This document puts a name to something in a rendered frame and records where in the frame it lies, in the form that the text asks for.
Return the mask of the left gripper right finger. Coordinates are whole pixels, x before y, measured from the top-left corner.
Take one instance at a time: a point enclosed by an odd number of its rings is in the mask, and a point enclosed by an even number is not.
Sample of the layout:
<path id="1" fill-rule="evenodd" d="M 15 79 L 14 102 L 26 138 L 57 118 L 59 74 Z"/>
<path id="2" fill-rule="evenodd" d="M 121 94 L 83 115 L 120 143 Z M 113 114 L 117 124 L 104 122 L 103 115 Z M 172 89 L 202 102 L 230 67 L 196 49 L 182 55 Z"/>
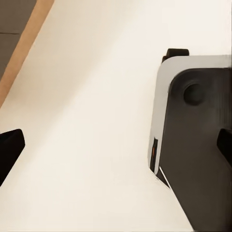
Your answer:
<path id="1" fill-rule="evenodd" d="M 222 128 L 217 138 L 217 147 L 232 166 L 232 130 Z"/>

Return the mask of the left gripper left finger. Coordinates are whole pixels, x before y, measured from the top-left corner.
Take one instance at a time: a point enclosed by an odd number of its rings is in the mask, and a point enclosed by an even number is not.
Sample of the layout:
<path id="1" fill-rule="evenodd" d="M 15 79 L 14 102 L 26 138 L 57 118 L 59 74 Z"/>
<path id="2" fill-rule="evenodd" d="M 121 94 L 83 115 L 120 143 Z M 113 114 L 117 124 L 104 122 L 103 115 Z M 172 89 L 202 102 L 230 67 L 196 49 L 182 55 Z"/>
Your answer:
<path id="1" fill-rule="evenodd" d="M 25 148 L 21 129 L 0 134 L 0 186 Z"/>

